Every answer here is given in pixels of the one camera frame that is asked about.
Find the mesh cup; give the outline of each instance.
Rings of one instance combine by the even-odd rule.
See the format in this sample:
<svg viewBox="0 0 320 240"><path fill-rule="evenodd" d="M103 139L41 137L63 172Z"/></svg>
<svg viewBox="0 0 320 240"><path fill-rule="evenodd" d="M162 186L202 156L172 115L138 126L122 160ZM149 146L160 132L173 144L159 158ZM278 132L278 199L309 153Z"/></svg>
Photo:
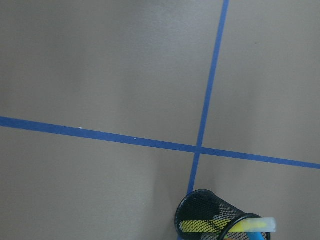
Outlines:
<svg viewBox="0 0 320 240"><path fill-rule="evenodd" d="M187 195L175 213L175 229L184 240L252 240L245 232L229 232L238 222L248 218L260 218L245 213L205 189ZM270 240L269 232L261 233Z"/></svg>

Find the pencil cup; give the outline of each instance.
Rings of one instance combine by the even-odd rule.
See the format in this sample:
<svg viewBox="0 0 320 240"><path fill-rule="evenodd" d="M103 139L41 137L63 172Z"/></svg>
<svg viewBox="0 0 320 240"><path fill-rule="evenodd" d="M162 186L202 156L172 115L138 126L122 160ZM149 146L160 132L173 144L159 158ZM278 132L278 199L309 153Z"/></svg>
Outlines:
<svg viewBox="0 0 320 240"><path fill-rule="evenodd" d="M245 213L213 192L201 189L182 200L176 210L174 224L183 240L270 240L269 232L244 230L242 227L252 226L252 220L258 218L260 216Z"/></svg>

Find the blue stripe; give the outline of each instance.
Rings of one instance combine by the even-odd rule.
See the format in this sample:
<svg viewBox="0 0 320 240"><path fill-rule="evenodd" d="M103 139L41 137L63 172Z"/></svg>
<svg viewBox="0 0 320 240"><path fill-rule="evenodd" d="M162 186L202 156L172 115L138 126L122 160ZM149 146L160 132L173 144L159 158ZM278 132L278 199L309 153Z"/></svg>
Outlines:
<svg viewBox="0 0 320 240"><path fill-rule="evenodd" d="M294 160L288 160L283 158L254 155L254 154L241 153L241 152L235 152L235 151L225 151L225 150L205 148L205 147L201 148L201 154L227 157L227 158L233 158L233 159L251 160L251 161L263 162L263 163L281 164L281 165L288 165L288 166L295 166L295 167L302 167L302 168L320 169L320 164L317 164L317 163L294 161Z"/></svg>
<svg viewBox="0 0 320 240"><path fill-rule="evenodd" d="M0 126L85 139L194 153L195 146L0 116Z"/></svg>
<svg viewBox="0 0 320 240"><path fill-rule="evenodd" d="M85 138L85 139L95 139L100 141L116 142L116 143L130 144L130 145L137 145L137 146L144 146L144 147L151 147L151 148L158 148L158 149L168 149L168 150L175 150L175 151L181 151L181 152L195 153L198 155L205 154L205 155L211 155L211 156L251 160L256 162L281 164L281 165L303 167L303 168L310 168L310 169L320 169L320 164L317 164L317 163L294 161L294 160L288 160L283 158L261 156L261 155L219 150L219 149L206 148L206 147L201 147L197 149L196 146L191 146L191 145L166 142L166 141L158 141L158 140L126 136L126 135L119 135L119 134L108 133L108 132L86 130L86 129L80 129L80 128L69 127L69 126L53 125L53 124L47 124L42 122L36 122L36 121L20 120L20 119L3 117L3 116L0 116L0 127L22 129L22 130L57 134L57 135L64 135L64 136L72 136L72 137Z"/></svg>
<svg viewBox="0 0 320 240"><path fill-rule="evenodd" d="M206 130L209 106L210 106L211 95L212 95L215 77L216 77L220 47L221 47L221 42L222 42L222 36L224 33L228 7L229 7L229 0L224 0L222 10L221 10L219 27L218 27L218 31L217 31L216 39L215 39L215 46L214 46L214 51L213 51L213 56L212 56L208 84L207 84L206 92L205 92L200 128L199 128L198 138L197 138L197 142L196 142L196 152L195 152L194 158L193 158L193 164L192 164L190 180L189 180L189 185L188 185L188 190L187 190L188 194L193 191L194 186L195 186L195 179L196 179L198 165L199 165L199 159L200 159L200 149L202 147L202 143L203 143L204 135L205 135L205 130Z"/></svg>

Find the yellow highlighter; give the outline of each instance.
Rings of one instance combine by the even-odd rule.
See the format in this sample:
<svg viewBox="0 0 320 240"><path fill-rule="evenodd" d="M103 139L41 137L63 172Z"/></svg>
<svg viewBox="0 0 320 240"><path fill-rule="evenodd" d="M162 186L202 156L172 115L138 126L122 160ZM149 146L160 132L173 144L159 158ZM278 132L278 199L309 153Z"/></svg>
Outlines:
<svg viewBox="0 0 320 240"><path fill-rule="evenodd" d="M180 223L184 233L219 233L231 220L188 220ZM229 233L275 233L276 220L273 217L247 218L234 225Z"/></svg>

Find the gray surface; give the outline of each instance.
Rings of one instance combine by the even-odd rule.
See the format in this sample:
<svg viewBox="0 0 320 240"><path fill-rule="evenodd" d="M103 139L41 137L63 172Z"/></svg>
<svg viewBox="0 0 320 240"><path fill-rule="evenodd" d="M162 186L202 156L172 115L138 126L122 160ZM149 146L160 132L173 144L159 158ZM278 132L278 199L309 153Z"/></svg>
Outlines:
<svg viewBox="0 0 320 240"><path fill-rule="evenodd" d="M230 1L205 147L320 163L320 1Z"/></svg>
<svg viewBox="0 0 320 240"><path fill-rule="evenodd" d="M202 155L194 189L208 189L245 213L274 217L272 240L319 239L320 172Z"/></svg>
<svg viewBox="0 0 320 240"><path fill-rule="evenodd" d="M176 239L191 153L0 128L1 240Z"/></svg>
<svg viewBox="0 0 320 240"><path fill-rule="evenodd" d="M0 115L194 145L221 5L5 1Z"/></svg>

